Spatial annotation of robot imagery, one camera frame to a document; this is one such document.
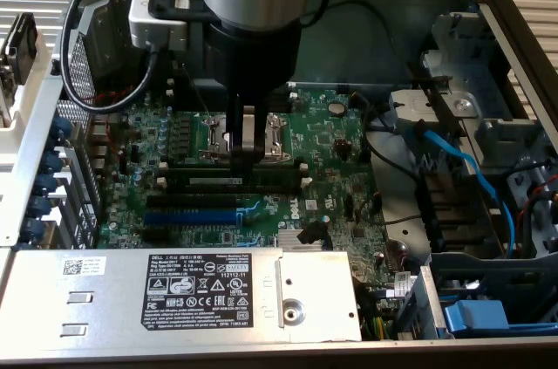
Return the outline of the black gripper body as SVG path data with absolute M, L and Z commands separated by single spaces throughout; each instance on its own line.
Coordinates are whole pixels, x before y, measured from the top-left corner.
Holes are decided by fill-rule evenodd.
M 227 89 L 259 98 L 291 79 L 301 36 L 298 22 L 273 31 L 208 24 L 204 27 L 205 67 Z

